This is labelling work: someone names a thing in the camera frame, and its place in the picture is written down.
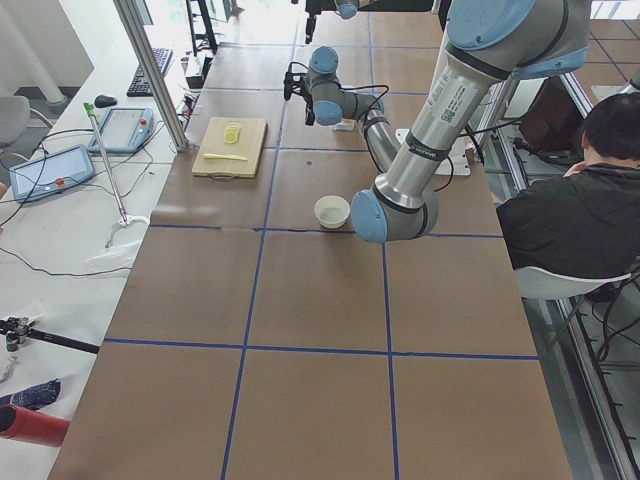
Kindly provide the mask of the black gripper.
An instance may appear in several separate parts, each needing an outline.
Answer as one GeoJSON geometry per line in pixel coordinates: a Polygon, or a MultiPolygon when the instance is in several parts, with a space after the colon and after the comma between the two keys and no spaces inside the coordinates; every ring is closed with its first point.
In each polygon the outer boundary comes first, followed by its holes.
{"type": "Polygon", "coordinates": [[[305,100],[305,124],[306,125],[314,125],[316,121],[315,113],[314,113],[314,101],[311,94],[306,93],[304,95],[305,100]]]}
{"type": "Polygon", "coordinates": [[[305,12],[308,15],[306,21],[306,29],[314,30],[316,25],[316,17],[322,13],[322,0],[306,0],[305,12]]]}

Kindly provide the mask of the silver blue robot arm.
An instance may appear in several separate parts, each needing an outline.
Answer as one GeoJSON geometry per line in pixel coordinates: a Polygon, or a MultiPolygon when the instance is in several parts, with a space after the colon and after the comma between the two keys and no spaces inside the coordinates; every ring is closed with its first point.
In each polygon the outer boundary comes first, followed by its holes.
{"type": "Polygon", "coordinates": [[[588,1],[453,1],[428,98],[398,142],[380,101],[343,88],[338,57],[317,48],[298,85],[313,121],[356,121],[381,169],[351,201],[351,223],[363,240],[385,243],[422,236],[436,223],[430,185],[439,165],[489,89],[505,80],[552,77],[586,60],[588,1]]]}

